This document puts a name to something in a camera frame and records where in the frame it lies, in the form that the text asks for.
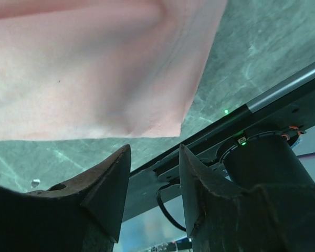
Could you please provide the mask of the salmon pink t shirt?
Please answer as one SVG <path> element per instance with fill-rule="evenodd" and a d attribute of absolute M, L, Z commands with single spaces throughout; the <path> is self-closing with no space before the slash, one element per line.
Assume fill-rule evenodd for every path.
<path fill-rule="evenodd" d="M 0 1 L 0 141 L 176 137 L 226 1 Z"/>

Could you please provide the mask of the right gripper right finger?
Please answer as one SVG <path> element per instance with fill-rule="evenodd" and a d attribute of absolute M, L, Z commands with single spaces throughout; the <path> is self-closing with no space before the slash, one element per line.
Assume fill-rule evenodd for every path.
<path fill-rule="evenodd" d="M 179 152 L 186 232 L 194 251 L 315 251 L 315 185 L 242 188 Z"/>

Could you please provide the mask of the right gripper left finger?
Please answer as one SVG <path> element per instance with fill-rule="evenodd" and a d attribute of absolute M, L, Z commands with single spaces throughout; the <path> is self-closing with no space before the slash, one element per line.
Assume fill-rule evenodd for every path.
<path fill-rule="evenodd" d="M 0 251 L 112 251 L 119 241 L 131 167 L 124 145 L 50 189 L 0 186 Z"/>

